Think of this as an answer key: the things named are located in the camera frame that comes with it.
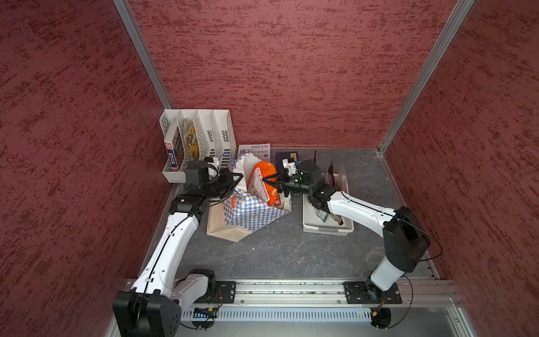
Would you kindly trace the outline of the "white blue checkered paper bag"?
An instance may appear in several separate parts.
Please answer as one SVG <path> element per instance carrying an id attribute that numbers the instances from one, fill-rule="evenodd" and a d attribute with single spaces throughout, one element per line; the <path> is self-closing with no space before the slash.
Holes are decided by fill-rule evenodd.
<path id="1" fill-rule="evenodd" d="M 238 158 L 232 171 L 244 178 L 227 200 L 210 209 L 206 234 L 239 242 L 292 211 L 290 197 L 272 194 L 272 188 L 262 182 L 263 167 L 269 168 L 269 175 L 277 172 L 273 164 L 251 153 Z"/>

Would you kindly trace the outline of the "black red condiment packet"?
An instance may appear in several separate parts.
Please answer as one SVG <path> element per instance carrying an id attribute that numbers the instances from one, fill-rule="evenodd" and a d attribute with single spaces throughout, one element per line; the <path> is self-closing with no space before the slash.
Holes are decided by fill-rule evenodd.
<path id="1" fill-rule="evenodd" d="M 342 216 L 332 211 L 330 208 L 330 197 L 341 196 L 342 176 L 335 172 L 334 163 L 331 161 L 325 173 L 322 175 L 324 181 L 323 189 L 320 190 L 316 197 L 320 199 L 321 209 L 315 209 L 316 216 L 323 223 L 322 226 L 339 226 L 342 227 L 344 220 Z"/>

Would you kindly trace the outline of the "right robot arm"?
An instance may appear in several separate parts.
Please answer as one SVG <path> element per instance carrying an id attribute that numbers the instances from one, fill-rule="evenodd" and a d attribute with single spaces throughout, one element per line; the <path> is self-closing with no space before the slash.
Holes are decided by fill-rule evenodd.
<path id="1" fill-rule="evenodd" d="M 401 277 L 415 270 L 430 247 L 432 239 L 415 213 L 405 206 L 390 209 L 348 195 L 326 183 L 313 160 L 286 163 L 285 167 L 287 174 L 274 174 L 262 181 L 285 195 L 305 195 L 315 209 L 350 219 L 383 238 L 385 257 L 363 286 L 370 302 L 382 302 Z"/>

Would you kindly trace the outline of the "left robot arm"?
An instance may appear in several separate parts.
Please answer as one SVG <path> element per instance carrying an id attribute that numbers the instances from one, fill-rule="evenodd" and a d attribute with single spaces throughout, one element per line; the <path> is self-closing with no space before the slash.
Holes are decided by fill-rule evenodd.
<path id="1" fill-rule="evenodd" d="M 244 176 L 209 160 L 189 162 L 185 176 L 153 255 L 131 289 L 113 302 L 121 336 L 175 336 L 183 311 L 215 291 L 211 271 L 191 273 L 181 282 L 175 275 L 204 212 L 229 198 Z"/>

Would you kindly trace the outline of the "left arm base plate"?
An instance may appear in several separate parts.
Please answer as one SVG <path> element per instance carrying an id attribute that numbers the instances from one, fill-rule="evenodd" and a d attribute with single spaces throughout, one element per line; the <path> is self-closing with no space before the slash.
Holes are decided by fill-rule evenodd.
<path id="1" fill-rule="evenodd" d="M 237 291 L 235 281 L 217 281 L 215 289 L 195 301 L 196 304 L 233 304 Z"/>

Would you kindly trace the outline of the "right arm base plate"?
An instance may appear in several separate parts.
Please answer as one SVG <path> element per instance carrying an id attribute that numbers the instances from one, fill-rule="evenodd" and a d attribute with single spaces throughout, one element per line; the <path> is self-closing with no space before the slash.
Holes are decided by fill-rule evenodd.
<path id="1" fill-rule="evenodd" d="M 381 304 L 402 304 L 403 300 L 396 283 L 387 291 L 382 291 L 371 282 L 343 282 L 348 304 L 379 306 Z"/>

